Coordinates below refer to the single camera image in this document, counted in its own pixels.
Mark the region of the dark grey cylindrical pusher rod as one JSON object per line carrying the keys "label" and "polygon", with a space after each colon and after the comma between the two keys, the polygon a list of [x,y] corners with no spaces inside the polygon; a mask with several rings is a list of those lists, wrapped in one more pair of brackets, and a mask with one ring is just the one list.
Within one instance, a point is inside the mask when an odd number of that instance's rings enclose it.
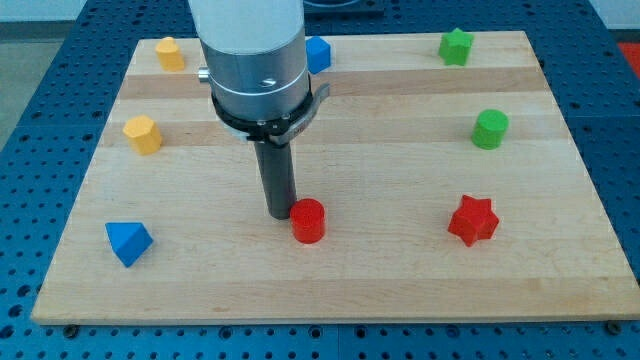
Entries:
{"label": "dark grey cylindrical pusher rod", "polygon": [[290,144],[255,142],[254,149],[268,212],[275,219],[288,219],[297,200]]}

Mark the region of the black clamp ring with lever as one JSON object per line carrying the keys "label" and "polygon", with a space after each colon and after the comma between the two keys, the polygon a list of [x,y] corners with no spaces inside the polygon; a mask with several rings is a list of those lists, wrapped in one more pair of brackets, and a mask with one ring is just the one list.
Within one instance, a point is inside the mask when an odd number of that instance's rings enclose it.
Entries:
{"label": "black clamp ring with lever", "polygon": [[330,84],[320,85],[309,92],[292,112],[272,120],[245,120],[232,116],[211,94],[211,100],[223,127],[242,141],[269,142],[277,146],[291,142],[300,135],[316,116],[321,103],[330,95]]}

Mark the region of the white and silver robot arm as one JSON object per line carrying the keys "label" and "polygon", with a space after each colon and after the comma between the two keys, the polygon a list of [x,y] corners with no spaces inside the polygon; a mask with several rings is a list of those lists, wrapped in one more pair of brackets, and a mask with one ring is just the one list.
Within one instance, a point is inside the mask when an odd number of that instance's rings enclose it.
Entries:
{"label": "white and silver robot arm", "polygon": [[253,143],[269,214],[297,200],[290,143],[330,88],[311,85],[301,0],[189,0],[218,118]]}

